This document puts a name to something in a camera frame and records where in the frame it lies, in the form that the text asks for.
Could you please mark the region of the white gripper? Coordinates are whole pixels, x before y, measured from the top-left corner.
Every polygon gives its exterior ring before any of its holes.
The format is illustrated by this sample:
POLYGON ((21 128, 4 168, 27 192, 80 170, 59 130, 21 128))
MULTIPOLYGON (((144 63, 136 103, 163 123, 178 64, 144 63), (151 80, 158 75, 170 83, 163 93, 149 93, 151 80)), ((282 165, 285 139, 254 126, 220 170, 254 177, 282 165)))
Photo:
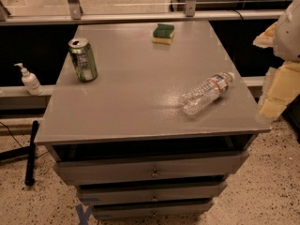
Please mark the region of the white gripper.
POLYGON ((255 37, 253 45, 273 47, 275 56, 286 60, 268 70, 259 101, 258 115, 276 120, 300 95, 300 0, 293 0, 277 22, 255 37))

